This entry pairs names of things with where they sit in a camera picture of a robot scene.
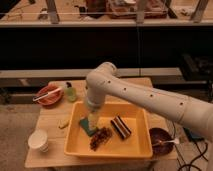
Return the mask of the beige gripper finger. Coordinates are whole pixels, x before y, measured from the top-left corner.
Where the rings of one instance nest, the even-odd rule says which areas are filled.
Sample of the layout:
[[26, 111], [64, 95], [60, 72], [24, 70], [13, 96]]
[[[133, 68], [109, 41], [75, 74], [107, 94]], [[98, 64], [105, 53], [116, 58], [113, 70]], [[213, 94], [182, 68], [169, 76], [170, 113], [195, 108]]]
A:
[[90, 130], [95, 130], [97, 128], [98, 120], [99, 120], [98, 112], [90, 112], [88, 114], [88, 125]]

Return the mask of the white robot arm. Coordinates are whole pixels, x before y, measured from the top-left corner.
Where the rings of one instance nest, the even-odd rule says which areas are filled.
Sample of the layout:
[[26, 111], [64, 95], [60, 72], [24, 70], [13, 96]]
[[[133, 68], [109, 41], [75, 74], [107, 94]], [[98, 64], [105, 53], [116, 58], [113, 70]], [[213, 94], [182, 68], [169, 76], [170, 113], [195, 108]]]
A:
[[105, 96], [121, 98], [159, 114], [210, 139], [213, 136], [213, 104], [187, 95], [123, 81], [116, 66], [104, 62], [86, 76], [85, 101], [91, 111], [102, 107]]

